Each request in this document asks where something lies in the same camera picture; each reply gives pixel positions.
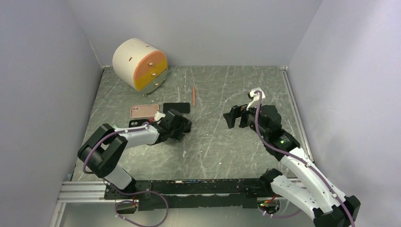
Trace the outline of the black screen white phone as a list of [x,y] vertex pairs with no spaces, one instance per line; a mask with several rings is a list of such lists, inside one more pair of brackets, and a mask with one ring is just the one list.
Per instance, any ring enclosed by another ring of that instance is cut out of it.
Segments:
[[189,114],[191,112],[191,105],[187,102],[163,103],[162,111],[164,114],[172,109],[182,114]]

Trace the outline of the pink phone case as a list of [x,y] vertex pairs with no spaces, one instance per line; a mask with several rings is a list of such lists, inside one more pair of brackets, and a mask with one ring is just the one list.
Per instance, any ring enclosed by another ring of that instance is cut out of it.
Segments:
[[132,119],[148,119],[154,117],[157,111],[159,111],[158,104],[134,105],[131,107],[130,117]]

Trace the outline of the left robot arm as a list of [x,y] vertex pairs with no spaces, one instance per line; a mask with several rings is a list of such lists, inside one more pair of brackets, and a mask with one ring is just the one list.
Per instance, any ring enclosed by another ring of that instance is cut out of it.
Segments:
[[192,128],[191,120],[179,111],[156,112],[155,117],[129,128],[115,128],[105,123],[78,150],[83,172],[94,174],[116,188],[124,199],[137,192],[136,180],[118,162],[128,148],[156,145],[168,139],[180,141]]

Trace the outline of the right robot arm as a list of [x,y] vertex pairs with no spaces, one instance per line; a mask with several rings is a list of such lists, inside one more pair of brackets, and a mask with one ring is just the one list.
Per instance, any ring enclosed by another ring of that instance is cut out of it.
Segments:
[[303,186],[298,186],[277,169],[260,177],[260,190],[265,196],[274,193],[286,198],[307,214],[316,227],[353,227],[360,208],[356,196],[346,196],[316,167],[301,148],[300,143],[282,128],[281,115],[273,105],[260,109],[234,105],[224,113],[228,127],[240,119],[240,128],[249,127],[260,133],[266,150],[286,166]]

